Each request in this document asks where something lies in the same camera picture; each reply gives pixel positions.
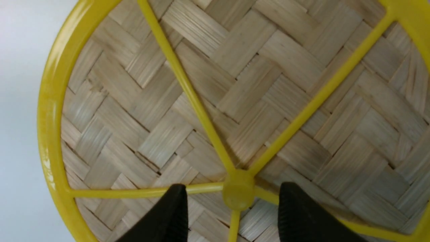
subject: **white surface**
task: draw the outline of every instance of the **white surface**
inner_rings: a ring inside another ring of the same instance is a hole
[[[0,0],[0,241],[72,242],[43,178],[36,107],[52,43],[77,0]]]

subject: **yellow spoke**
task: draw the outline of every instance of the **yellow spoke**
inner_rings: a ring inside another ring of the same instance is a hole
[[[393,232],[393,231],[389,231],[389,230],[384,230],[384,229],[379,229],[379,228],[373,228],[373,227],[369,227],[366,225],[352,223],[352,222],[348,222],[348,221],[344,221],[344,220],[339,220],[339,221],[341,221],[346,227],[348,227],[352,231],[359,233],[359,234],[364,234],[367,236],[372,236],[372,237],[376,237],[376,238],[380,238],[380,239],[392,240],[392,241],[396,241],[396,242],[411,241],[411,236],[404,235],[401,233],[397,233],[397,232]]]
[[[277,194],[264,190],[263,188],[258,186],[255,187],[254,192],[256,197],[263,199],[269,203],[279,205],[279,196]]]
[[[145,16],[152,30],[152,33],[154,34],[155,39],[157,40],[161,50],[166,56],[166,59],[170,63],[170,66],[172,67],[172,70],[179,84],[181,85],[182,89],[184,90],[185,94],[190,100],[190,103],[193,109],[195,110],[197,117],[202,123],[203,128],[205,129],[212,145],[214,146],[216,152],[218,153],[219,158],[224,164],[225,169],[227,170],[228,173],[232,173],[235,170],[234,164],[231,161],[226,148],[221,142],[221,139],[216,133],[216,130],[209,116],[207,115],[202,103],[200,102],[196,92],[194,91],[191,85],[191,82],[188,79],[187,74],[185,73],[181,63],[178,60],[178,57],[173,51],[172,46],[170,46],[170,43],[167,40],[163,30],[161,29],[158,23],[157,17],[154,15],[154,12],[151,9],[151,6],[149,5],[147,0],[138,0],[138,3],[143,12],[143,15]]]
[[[312,114],[327,100],[327,98],[336,90],[354,67],[360,62],[364,55],[378,41],[379,37],[394,21],[394,16],[387,11],[385,17],[373,29],[369,36],[354,51],[345,64],[336,72],[328,83],[319,91],[312,101],[303,109],[303,111],[291,122],[291,124],[282,132],[282,134],[273,142],[273,144],[264,152],[264,154],[249,168],[252,176],[255,176],[282,147],[293,137],[293,135],[302,127],[303,124],[312,116]]]
[[[188,194],[219,192],[222,190],[223,183],[205,183],[188,185]],[[79,198],[102,198],[102,199],[139,199],[139,198],[154,198],[161,197],[169,189],[163,188],[148,188],[135,190],[70,190],[72,197]]]
[[[230,230],[228,233],[228,242],[236,242],[239,232],[240,211],[233,210],[231,212]]]
[[[279,195],[266,191],[261,187],[258,187],[258,186],[255,187],[255,196],[267,202],[270,202],[272,204],[279,205]],[[352,231],[359,234],[373,236],[380,239],[393,240],[397,242],[407,242],[411,240],[411,236],[407,236],[401,233],[379,229],[379,228],[373,228],[373,227],[356,224],[356,223],[352,223],[344,220],[339,220],[339,221],[341,221],[346,227],[348,227]]]

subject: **woven bamboo base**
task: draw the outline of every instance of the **woven bamboo base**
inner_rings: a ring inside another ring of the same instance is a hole
[[[384,16],[373,0],[152,0],[190,80],[246,169]],[[429,74],[393,24],[259,173],[294,181],[333,214],[411,233],[429,199]],[[225,170],[135,0],[124,0],[81,52],[64,100],[62,150],[74,189],[219,181]],[[156,199],[76,199],[113,242]],[[239,241],[274,242],[277,207],[256,200]],[[189,197],[191,242],[227,241],[221,194]],[[369,241],[382,241],[367,237]]]

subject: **yellow hub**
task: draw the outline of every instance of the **yellow hub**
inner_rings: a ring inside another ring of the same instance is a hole
[[[234,170],[228,174],[222,189],[224,203],[236,211],[249,208],[254,201],[254,177],[244,170]]]

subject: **yellow rim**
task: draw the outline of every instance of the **yellow rim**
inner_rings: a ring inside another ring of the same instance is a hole
[[[70,79],[71,71],[84,44],[103,18],[120,1],[121,0],[80,0],[77,3],[63,24],[52,46],[40,86],[37,110],[37,133],[43,172],[52,199],[64,223],[78,242],[97,242],[97,239],[83,220],[74,198],[145,198],[162,196],[166,191],[165,188],[120,191],[72,190],[66,178],[60,144],[61,112],[65,90]],[[223,165],[229,174],[235,172],[235,167],[226,152],[226,148],[223,146],[208,115],[204,111],[203,105],[197,98],[186,73],[170,47],[151,7],[147,0],[139,0],[138,2],[154,36],[170,62],[184,92],[192,103]],[[250,167],[248,172],[252,176],[256,175],[268,163],[308,118],[324,103],[393,21],[398,21],[403,28],[405,28],[422,54],[427,68],[430,70],[430,31],[428,31],[430,26],[430,5],[426,0],[380,0],[380,2],[387,9],[386,16],[273,145]],[[190,194],[216,192],[221,191],[222,188],[223,183],[208,183],[189,185],[187,186],[187,191]],[[274,204],[278,204],[279,202],[278,195],[258,187],[255,188],[255,195]],[[229,234],[230,242],[235,242],[237,239],[239,218],[240,212],[233,211]],[[426,232],[426,228],[430,227],[429,208],[425,211],[417,229],[410,236],[346,221],[343,221],[343,223],[357,233],[382,239],[398,242],[430,241],[430,233]]]

